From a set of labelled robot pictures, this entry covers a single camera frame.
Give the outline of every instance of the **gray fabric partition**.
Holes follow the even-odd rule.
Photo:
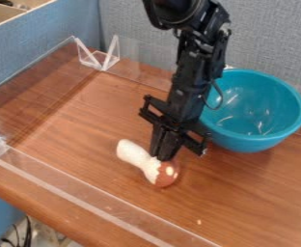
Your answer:
[[[223,0],[222,3],[231,13],[235,32],[228,64],[276,75],[301,93],[301,1]],[[100,16],[103,45],[108,45],[113,34],[121,34],[176,47],[171,32],[151,27],[141,0],[100,1]]]
[[[72,35],[99,47],[97,0],[57,0],[0,25],[0,83]]]

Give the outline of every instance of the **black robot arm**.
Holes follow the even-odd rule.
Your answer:
[[[152,24],[179,37],[177,70],[167,101],[145,97],[140,116],[153,124],[151,155],[173,159],[181,146],[198,155],[207,150],[208,133],[199,123],[211,87],[226,67],[231,36],[230,15],[215,0],[144,0]],[[151,106],[161,112],[156,115]],[[202,141],[190,135],[195,132]]]

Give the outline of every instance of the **wooden tabletop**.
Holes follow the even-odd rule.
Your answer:
[[[160,74],[145,69],[152,78]],[[115,154],[124,138],[149,147],[152,127],[137,116],[148,94],[167,97],[83,67],[76,47],[65,46],[0,87],[0,134],[11,146],[218,245],[301,247],[301,130],[255,154],[210,145],[200,158],[183,149],[181,178],[157,189]],[[1,167],[0,197],[85,246],[152,246]]]

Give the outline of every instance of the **bowl rim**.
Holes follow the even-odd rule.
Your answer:
[[[282,79],[279,79],[279,77],[274,76],[272,74],[264,73],[259,70],[254,70],[254,69],[226,69],[224,70],[224,74],[226,73],[252,73],[258,76],[263,76],[267,77],[268,79],[271,79],[272,81],[275,81],[276,83],[279,83],[280,85],[283,85],[288,91],[292,93],[292,95],[296,98],[298,101],[298,105],[299,105],[299,117],[296,119],[296,121],[294,122],[294,124],[287,127],[284,130],[282,130],[278,133],[270,134],[270,135],[246,135],[242,133],[238,133],[235,131],[231,131],[220,126],[218,126],[216,124],[214,124],[207,118],[204,118],[202,121],[202,123],[207,126],[207,128],[211,131],[218,132],[219,134],[227,136],[227,137],[232,137],[232,138],[239,138],[242,140],[271,140],[271,139],[279,139],[279,138],[284,138],[287,137],[290,134],[292,134],[299,127],[301,126],[301,95],[299,94],[299,92],[296,91],[296,89],[287,83],[284,82]]]

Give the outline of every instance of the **teal plastic bowl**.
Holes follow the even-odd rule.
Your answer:
[[[222,107],[206,107],[200,120],[219,146],[239,152],[264,151],[300,128],[301,96],[279,78],[255,70],[228,69],[218,85]],[[207,103],[214,108],[220,103],[214,88]]]

